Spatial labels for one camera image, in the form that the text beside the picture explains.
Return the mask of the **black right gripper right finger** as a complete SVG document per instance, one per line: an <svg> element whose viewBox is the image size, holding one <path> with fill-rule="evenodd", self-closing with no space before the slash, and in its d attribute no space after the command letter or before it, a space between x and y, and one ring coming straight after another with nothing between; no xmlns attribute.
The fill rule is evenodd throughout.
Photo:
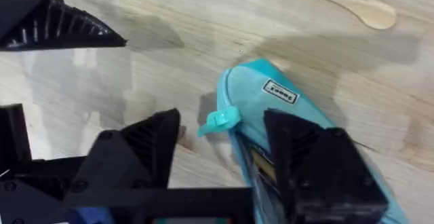
<svg viewBox="0 0 434 224"><path fill-rule="evenodd" d="M276 109L264 124L286 223L379 223L389 202L352 139Z"/></svg>

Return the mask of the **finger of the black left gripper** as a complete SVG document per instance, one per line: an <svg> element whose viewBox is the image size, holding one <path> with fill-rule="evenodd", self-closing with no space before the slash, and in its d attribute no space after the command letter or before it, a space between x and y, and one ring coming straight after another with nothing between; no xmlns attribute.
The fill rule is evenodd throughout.
<svg viewBox="0 0 434 224"><path fill-rule="evenodd" d="M21 104L1 106L1 172L6 181L22 182L61 200L85 158L34 160Z"/></svg>
<svg viewBox="0 0 434 224"><path fill-rule="evenodd" d="M1 0L1 51L119 48L127 40L64 0Z"/></svg>

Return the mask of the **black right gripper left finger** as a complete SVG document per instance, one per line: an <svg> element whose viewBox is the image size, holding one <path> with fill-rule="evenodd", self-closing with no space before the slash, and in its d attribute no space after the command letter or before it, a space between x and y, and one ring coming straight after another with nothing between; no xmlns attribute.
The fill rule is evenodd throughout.
<svg viewBox="0 0 434 224"><path fill-rule="evenodd" d="M180 113L169 109L121 130L101 132L81 164L66 199L166 188L179 129Z"/></svg>

